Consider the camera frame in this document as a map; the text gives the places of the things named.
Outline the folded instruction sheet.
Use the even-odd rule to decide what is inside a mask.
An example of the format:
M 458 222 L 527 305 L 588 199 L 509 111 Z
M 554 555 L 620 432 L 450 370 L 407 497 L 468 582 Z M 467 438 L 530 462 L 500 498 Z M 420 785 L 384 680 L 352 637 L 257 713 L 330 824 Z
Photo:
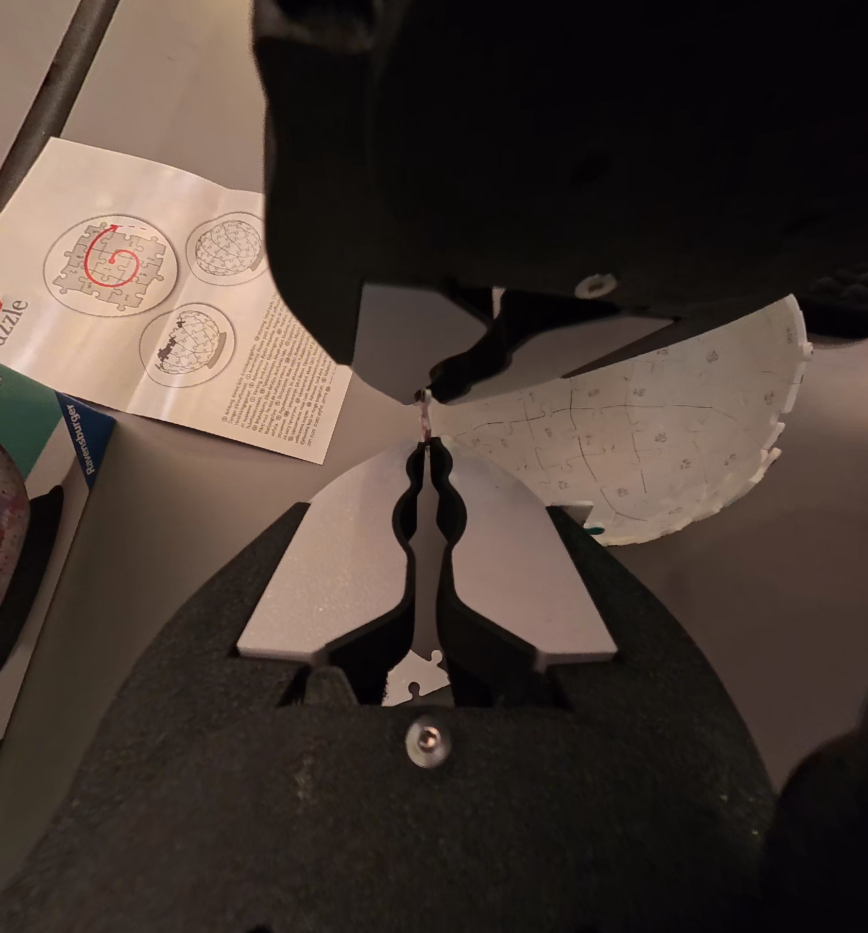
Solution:
M 260 194 L 51 139 L 0 212 L 0 364 L 323 464 L 351 379 L 283 302 Z

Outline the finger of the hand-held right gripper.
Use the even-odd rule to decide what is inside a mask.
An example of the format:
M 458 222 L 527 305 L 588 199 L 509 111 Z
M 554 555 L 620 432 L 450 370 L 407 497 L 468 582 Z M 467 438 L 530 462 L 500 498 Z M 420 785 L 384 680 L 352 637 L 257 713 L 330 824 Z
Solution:
M 421 287 L 362 287 L 350 368 L 366 385 L 403 405 L 416 403 L 431 371 L 486 333 L 485 318 Z
M 480 341 L 483 348 L 451 357 L 432 372 L 429 391 L 439 403 L 510 394 L 656 349 L 673 325 L 654 317 L 608 317 L 540 333 L 515 349 Z

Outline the puzzle ball box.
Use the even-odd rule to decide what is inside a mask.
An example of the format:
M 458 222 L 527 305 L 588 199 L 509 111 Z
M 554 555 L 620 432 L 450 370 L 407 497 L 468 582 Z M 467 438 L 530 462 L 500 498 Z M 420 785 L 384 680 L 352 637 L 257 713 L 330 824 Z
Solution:
M 0 675 L 48 611 L 114 428 L 0 364 Z M 0 700 L 0 745 L 14 703 Z

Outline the person's dark blue clothing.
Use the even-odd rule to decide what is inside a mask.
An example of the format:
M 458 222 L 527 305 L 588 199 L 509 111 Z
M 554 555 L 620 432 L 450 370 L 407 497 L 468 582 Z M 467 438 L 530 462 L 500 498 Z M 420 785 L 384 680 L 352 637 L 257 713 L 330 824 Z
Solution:
M 756 931 L 868 931 L 868 698 L 855 728 L 794 770 L 761 863 Z

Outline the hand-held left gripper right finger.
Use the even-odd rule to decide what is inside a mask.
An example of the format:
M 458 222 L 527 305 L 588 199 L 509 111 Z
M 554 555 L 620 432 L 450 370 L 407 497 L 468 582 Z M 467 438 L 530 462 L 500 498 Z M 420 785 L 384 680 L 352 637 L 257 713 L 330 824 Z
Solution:
M 616 647 L 542 500 L 450 439 L 431 440 L 446 541 L 440 646 L 459 667 L 607 661 Z

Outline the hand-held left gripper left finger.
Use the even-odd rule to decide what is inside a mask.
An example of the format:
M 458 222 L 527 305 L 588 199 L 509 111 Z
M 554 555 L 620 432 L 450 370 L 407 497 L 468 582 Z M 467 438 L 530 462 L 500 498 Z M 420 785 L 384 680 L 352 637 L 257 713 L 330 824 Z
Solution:
M 237 650 L 308 664 L 396 665 L 415 626 L 425 445 L 402 441 L 313 496 Z

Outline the half-built puzzle ball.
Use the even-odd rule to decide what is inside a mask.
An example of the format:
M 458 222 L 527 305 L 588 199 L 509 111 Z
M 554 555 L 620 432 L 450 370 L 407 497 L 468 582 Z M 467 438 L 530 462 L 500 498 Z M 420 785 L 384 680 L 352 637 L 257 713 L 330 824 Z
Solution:
M 546 506 L 590 503 L 604 545 L 646 543 L 712 517 L 762 480 L 812 355 L 790 295 L 584 375 L 432 402 L 432 427 Z

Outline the joined white puzzle pieces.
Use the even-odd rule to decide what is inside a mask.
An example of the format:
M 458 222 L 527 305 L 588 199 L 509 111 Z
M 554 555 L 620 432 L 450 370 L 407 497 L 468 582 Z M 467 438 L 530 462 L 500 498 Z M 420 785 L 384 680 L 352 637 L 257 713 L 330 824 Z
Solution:
M 434 649 L 428 657 L 411 649 L 388 673 L 381 705 L 403 706 L 449 686 L 450 679 L 440 649 Z

